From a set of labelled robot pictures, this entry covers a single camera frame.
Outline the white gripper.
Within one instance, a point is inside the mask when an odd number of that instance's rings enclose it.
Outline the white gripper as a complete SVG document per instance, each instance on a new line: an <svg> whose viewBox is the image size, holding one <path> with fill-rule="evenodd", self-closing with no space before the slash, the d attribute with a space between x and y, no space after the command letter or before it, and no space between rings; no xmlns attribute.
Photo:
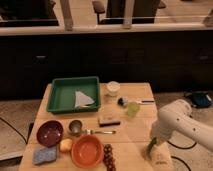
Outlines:
<svg viewBox="0 0 213 171"><path fill-rule="evenodd" d="M153 156L154 153L157 153L158 151L162 152L163 154L165 154L168 151L166 139L162 137L156 137L156 138L157 138L157 144L155 144L154 147L152 148L151 157Z"/></svg>

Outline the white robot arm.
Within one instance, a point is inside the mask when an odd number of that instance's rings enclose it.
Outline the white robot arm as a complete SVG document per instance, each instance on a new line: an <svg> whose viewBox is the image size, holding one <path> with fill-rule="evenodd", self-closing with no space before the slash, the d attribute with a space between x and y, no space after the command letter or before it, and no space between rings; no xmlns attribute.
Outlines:
<svg viewBox="0 0 213 171"><path fill-rule="evenodd" d="M213 127L190 118L191 113L191 105L183 99L161 107L157 112L157 119L152 123L151 142L146 149L147 156L151 157L153 146L170 139L174 131L213 152Z"/></svg>

